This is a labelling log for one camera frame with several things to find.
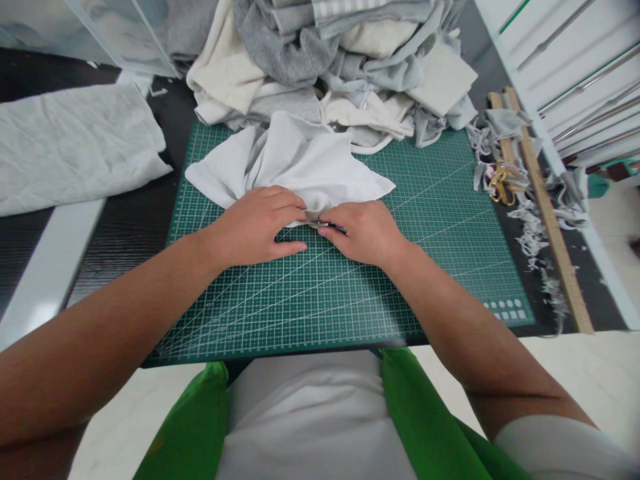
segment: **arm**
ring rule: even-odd
[[[282,187],[254,190],[2,352],[0,453],[88,422],[226,268],[306,249],[273,240],[304,209]]]
[[[559,415],[593,425],[587,414],[510,330],[398,230],[380,202],[345,203],[321,217],[348,258],[381,268],[418,318],[433,350],[464,387],[487,437],[527,415]]]

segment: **table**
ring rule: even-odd
[[[476,108],[484,109],[488,92],[500,91],[514,82],[507,74],[508,68],[502,62],[499,50],[473,2],[465,6],[459,26],[462,56],[479,74],[470,96]],[[63,88],[112,83],[119,73],[112,67],[94,69],[84,61],[1,49],[0,60],[0,101]],[[161,156],[174,167],[174,172],[141,189],[107,200],[70,288],[67,306],[134,268],[164,247],[189,131],[195,120],[195,102],[192,92],[182,81],[156,77],[152,90],[162,88],[168,90],[168,94],[150,97],[148,102],[167,140],[167,150]],[[527,271],[527,260],[515,240],[519,236],[520,225],[507,218],[508,209],[498,206],[496,209],[537,319],[536,325],[516,327],[513,331],[518,336],[551,334],[555,329],[551,309],[540,293],[537,276]],[[0,219],[0,314],[10,301],[50,214],[51,209],[48,209]],[[596,260],[605,255],[604,252],[592,253],[585,235],[580,232],[564,232],[564,235],[573,264],[580,267],[577,276],[595,330],[626,329],[627,324],[616,300],[601,281],[603,274],[608,275],[608,272],[602,272]],[[572,325],[567,324],[565,331],[572,330]]]

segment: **yellow scissors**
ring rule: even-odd
[[[507,163],[503,159],[495,162],[495,173],[489,182],[489,196],[494,202],[500,202],[508,207],[515,204],[515,195],[509,188],[507,178]]]

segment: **green apron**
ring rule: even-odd
[[[422,479],[528,479],[510,458],[456,419],[409,349],[382,350],[389,415]],[[134,480],[215,477],[227,422],[227,369],[208,363],[158,430]]]

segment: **grid lines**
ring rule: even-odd
[[[185,168],[230,134],[196,121]],[[408,139],[356,157],[397,185],[383,201],[407,238],[507,326],[534,323],[492,202],[471,188],[475,157],[464,131],[447,130],[425,149]],[[183,175],[167,243],[222,212]],[[309,248],[224,272],[143,366],[424,338],[409,306],[376,267],[348,260],[308,227],[282,230],[278,238],[301,240]]]

